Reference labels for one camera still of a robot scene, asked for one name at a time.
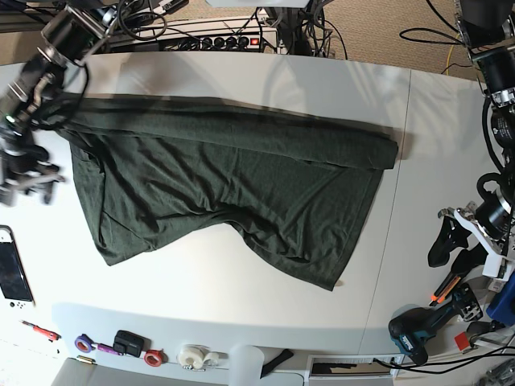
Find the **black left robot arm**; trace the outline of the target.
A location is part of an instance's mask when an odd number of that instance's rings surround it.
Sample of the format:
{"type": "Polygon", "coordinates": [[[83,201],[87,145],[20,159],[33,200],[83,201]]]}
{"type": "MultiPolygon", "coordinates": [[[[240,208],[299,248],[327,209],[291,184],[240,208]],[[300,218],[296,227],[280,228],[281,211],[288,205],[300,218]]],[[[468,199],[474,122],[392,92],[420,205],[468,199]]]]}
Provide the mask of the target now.
{"type": "Polygon", "coordinates": [[[466,249],[473,235],[486,254],[483,274],[507,281],[514,271],[514,3],[458,1],[451,29],[483,77],[482,130],[496,170],[477,181],[480,205],[439,213],[443,226],[428,261],[445,264],[450,252],[466,249]]]}

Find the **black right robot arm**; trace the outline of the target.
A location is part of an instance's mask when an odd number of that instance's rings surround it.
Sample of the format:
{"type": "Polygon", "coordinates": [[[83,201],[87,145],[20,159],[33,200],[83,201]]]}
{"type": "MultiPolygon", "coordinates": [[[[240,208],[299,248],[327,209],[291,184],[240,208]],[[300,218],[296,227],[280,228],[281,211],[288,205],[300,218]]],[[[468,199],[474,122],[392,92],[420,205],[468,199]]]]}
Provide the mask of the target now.
{"type": "Polygon", "coordinates": [[[55,130],[45,116],[64,90],[65,72],[84,66],[113,34],[117,7],[102,1],[68,2],[42,30],[44,45],[27,61],[1,95],[1,202],[14,204],[17,193],[39,192],[45,203],[64,181],[49,153],[35,143],[34,131],[55,130]]]}

